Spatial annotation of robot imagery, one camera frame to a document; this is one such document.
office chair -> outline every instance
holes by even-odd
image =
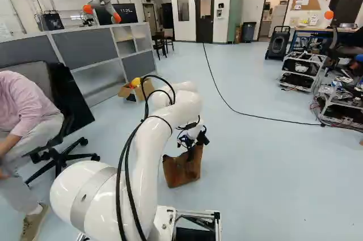
[[[157,51],[158,58],[160,60],[160,53],[159,50],[161,49],[163,55],[167,58],[166,51],[165,51],[165,42],[164,42],[164,32],[156,32],[155,35],[151,37],[155,44],[153,48]]]
[[[76,155],[69,154],[78,145],[86,146],[88,144],[88,140],[85,139],[84,137],[75,141],[71,146],[69,146],[63,152],[59,153],[54,148],[55,146],[63,143],[64,137],[66,135],[74,131],[73,125],[74,125],[75,115],[73,113],[72,107],[69,106],[71,102],[69,102],[69,100],[66,100],[65,97],[62,96],[62,94],[68,92],[75,93],[74,88],[70,89],[70,84],[74,83],[75,85],[75,82],[72,79],[73,77],[69,79],[69,76],[71,76],[70,72],[68,76],[67,73],[59,74],[56,77],[52,75],[52,70],[53,72],[57,72],[59,70],[64,71],[65,69],[69,71],[69,69],[65,67],[63,64],[54,64],[53,68],[50,68],[50,65],[47,65],[43,61],[13,65],[0,69],[0,71],[10,70],[17,72],[27,77],[29,80],[35,82],[42,89],[45,96],[48,97],[64,115],[62,128],[57,136],[48,141],[48,143],[45,146],[39,146],[36,149],[31,150],[30,152],[22,156],[22,157],[30,156],[34,164],[39,163],[43,160],[50,160],[50,159],[52,160],[51,162],[43,166],[40,170],[38,170],[35,174],[33,174],[29,179],[27,179],[25,181],[27,185],[29,185],[29,183],[31,183],[37,177],[49,171],[53,167],[56,168],[56,177],[57,177],[61,173],[62,168],[65,168],[67,166],[66,162],[69,160],[91,158],[91,160],[100,161],[100,156],[98,156],[96,153],[76,154]],[[62,81],[62,78],[66,79],[67,77],[69,83],[67,83],[67,81],[64,80]],[[81,92],[79,91],[78,88],[77,90],[78,92],[76,92],[76,94],[79,94],[84,104],[86,104],[82,97]],[[77,104],[82,104],[82,100],[77,100]]]
[[[339,69],[338,64],[339,58],[351,58],[354,59],[357,55],[363,54],[363,45],[362,41],[363,28],[360,28],[355,33],[349,35],[342,35],[344,37],[340,37],[338,30],[336,27],[333,28],[333,39],[329,48],[327,49],[327,55],[332,60],[331,66],[327,67],[327,71],[325,76],[328,76],[328,73],[332,70]],[[362,66],[356,68],[356,70],[350,70],[353,75],[361,75]],[[343,71],[343,74],[350,76],[346,71]]]

black office chair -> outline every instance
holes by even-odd
[[[74,142],[63,152],[59,153],[54,148],[55,146],[63,143],[65,136],[94,121],[94,118],[67,67],[63,64],[48,65],[45,62],[37,61],[4,67],[0,69],[0,71],[2,70],[17,72],[35,82],[42,89],[45,96],[48,97],[64,115],[62,128],[57,136],[48,141],[45,146],[39,146],[23,155],[23,157],[30,156],[34,164],[43,160],[52,160],[27,179],[25,181],[26,184],[31,183],[37,177],[49,171],[53,167],[56,168],[57,177],[61,173],[62,168],[67,166],[66,161],[69,160],[91,158],[91,160],[100,161],[100,156],[96,153],[76,155],[69,154],[78,145],[86,146],[88,144],[88,140],[84,137]],[[70,104],[76,104],[78,108],[73,108]],[[81,114],[89,113],[90,116],[76,116],[74,111],[79,111]],[[80,119],[80,117],[82,118],[81,122],[84,122],[79,123],[79,121],[75,121],[75,119]]]
[[[351,58],[354,59],[355,56],[363,54],[363,28],[360,28],[355,33],[350,34],[339,34],[336,27],[333,27],[333,39],[327,49],[327,56],[331,59],[331,66],[327,66],[327,72],[325,76],[332,70],[339,70],[338,64],[339,58]],[[361,68],[353,72],[353,75],[361,75]]]
[[[163,55],[167,58],[165,51],[164,32],[156,32],[155,35],[153,35],[151,38],[153,39],[153,41],[155,41],[153,48],[157,51],[159,60],[160,60],[160,53],[159,53],[160,49],[162,50]]]

yellow object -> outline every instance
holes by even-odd
[[[131,85],[133,87],[137,87],[141,84],[141,78],[134,78],[132,81],[131,81]]]

cubicle partition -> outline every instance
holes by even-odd
[[[135,77],[156,73],[148,23],[62,29],[0,42],[0,67],[63,62],[89,106],[118,93]]]

green cabinet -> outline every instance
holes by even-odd
[[[230,1],[227,42],[234,41],[235,29],[242,22],[242,1],[243,0]]]

